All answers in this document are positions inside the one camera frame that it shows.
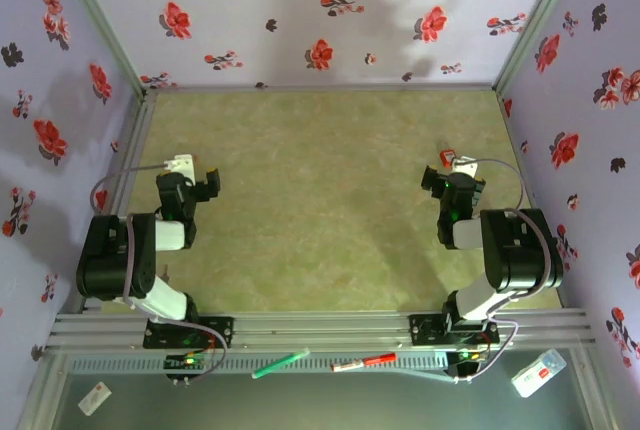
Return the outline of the red padlock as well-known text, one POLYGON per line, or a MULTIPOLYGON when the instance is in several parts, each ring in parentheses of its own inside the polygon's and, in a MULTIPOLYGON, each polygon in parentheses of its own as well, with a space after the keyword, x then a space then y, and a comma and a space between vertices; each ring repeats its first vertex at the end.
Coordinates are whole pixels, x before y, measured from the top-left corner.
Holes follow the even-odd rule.
POLYGON ((445 169, 451 169, 454 160, 457 158, 457 153, 453 146, 450 145, 446 140, 440 139, 437 141, 436 150, 442 166, 445 169))

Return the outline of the red white marker pen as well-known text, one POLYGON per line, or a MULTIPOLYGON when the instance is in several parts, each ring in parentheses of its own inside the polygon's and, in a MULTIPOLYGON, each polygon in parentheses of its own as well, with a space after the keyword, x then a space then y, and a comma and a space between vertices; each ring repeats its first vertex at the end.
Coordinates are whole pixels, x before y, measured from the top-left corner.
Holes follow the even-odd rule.
POLYGON ((332 372, 344 372, 358 370, 366 367, 384 365, 387 363, 394 363, 396 361, 397 355, 395 353, 387 353, 378 356, 362 357, 346 363, 332 363, 330 365, 330 370, 332 372))

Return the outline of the green marker pen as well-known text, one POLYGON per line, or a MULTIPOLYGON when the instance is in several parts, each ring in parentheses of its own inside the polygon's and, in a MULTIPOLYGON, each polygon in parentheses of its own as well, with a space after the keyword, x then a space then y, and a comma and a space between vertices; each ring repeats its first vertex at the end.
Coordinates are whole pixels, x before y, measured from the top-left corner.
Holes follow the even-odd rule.
POLYGON ((273 362, 267 365, 264 365, 256 369, 255 371, 252 372, 251 377, 254 380, 261 379, 266 375, 269 375, 271 373, 274 373, 277 370, 287 367, 288 365, 291 365, 297 362, 298 360, 304 359, 309 355, 310 355, 310 350, 308 348, 305 348, 304 350, 301 350, 298 352, 287 354, 283 357, 280 357, 274 360, 273 362))

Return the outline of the white box with red label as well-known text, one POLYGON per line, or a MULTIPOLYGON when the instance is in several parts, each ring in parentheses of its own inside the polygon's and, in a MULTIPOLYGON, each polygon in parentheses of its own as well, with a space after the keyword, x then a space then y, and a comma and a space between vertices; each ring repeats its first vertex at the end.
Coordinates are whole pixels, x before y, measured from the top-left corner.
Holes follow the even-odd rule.
POLYGON ((522 398, 528 398, 561 372, 566 365, 562 355, 556 349, 550 349, 519 371, 511 379, 511 383, 522 398))

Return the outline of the small white card packet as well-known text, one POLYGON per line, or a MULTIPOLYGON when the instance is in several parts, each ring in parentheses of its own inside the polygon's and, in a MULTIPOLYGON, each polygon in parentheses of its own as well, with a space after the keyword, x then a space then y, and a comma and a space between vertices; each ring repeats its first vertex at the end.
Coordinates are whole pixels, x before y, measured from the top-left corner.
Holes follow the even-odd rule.
POLYGON ((92 416, 111 395, 109 387, 104 382, 98 382, 78 403, 78 408, 85 416, 92 416))

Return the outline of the aluminium side rail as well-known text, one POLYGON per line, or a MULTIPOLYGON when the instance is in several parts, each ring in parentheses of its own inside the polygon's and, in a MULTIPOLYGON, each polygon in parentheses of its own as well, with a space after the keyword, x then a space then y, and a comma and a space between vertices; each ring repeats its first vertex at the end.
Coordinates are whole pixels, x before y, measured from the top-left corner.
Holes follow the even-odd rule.
POLYGON ((124 126, 124 146, 116 155, 116 166, 102 183, 98 183, 95 192, 107 190, 108 196, 103 210, 97 215, 114 213, 125 218, 135 183, 135 173, 129 171, 140 165, 145 142, 147 140, 153 112, 157 100, 156 91, 144 91, 144 98, 137 104, 124 126))

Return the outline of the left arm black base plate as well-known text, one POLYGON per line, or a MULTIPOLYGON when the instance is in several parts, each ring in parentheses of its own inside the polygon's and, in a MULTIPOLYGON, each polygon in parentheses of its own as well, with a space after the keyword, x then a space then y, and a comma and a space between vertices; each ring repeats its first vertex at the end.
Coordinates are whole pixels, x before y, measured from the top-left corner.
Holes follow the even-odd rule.
MULTIPOLYGON (((229 316, 200 316, 198 324, 215 330, 225 340, 228 347, 234 333, 234 319, 229 316)), ((145 349, 195 349, 202 350, 214 343, 220 348, 219 341, 208 331, 186 328, 174 324, 147 322, 143 347, 145 349)))

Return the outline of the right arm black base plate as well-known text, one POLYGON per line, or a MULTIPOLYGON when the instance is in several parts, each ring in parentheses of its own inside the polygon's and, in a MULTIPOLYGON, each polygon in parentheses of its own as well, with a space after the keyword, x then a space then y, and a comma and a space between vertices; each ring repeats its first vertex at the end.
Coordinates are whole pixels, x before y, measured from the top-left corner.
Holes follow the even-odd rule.
POLYGON ((409 335, 417 346, 482 346, 498 344, 499 332, 487 321, 459 321, 453 323, 444 314, 411 314, 408 317, 409 335))

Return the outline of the aluminium corner post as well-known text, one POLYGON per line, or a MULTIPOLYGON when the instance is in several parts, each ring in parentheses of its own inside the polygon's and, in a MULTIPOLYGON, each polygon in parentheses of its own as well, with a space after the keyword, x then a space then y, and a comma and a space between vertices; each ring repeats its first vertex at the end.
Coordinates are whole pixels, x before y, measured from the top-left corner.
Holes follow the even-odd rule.
POLYGON ((109 18, 107 17, 99 0, 80 0, 84 9, 93 23, 95 29, 102 37, 104 44, 113 56, 118 69, 126 78, 130 87, 134 91, 137 99, 142 102, 145 98, 146 91, 139 82, 134 71, 134 67, 122 46, 109 18))
POLYGON ((520 67, 526 60, 528 52, 537 41, 540 32, 551 17, 558 0, 536 0, 527 24, 505 60, 496 78, 493 90, 498 96, 503 96, 516 77, 520 67))

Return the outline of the aluminium frame rail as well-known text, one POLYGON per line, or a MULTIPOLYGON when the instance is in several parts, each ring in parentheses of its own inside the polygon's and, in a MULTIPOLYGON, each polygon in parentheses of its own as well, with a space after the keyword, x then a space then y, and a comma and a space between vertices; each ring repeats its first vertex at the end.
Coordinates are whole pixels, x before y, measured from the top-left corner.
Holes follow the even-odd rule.
MULTIPOLYGON (((236 313, 230 349, 235 353, 466 351, 498 349, 564 349, 591 347, 595 336, 580 309, 506 310, 495 318, 500 342, 491 346, 417 346, 409 335, 410 313, 400 312, 275 312, 236 313)), ((60 315, 45 343, 65 351, 141 350, 148 320, 134 314, 60 315)), ((177 351, 186 349, 145 349, 177 351)))

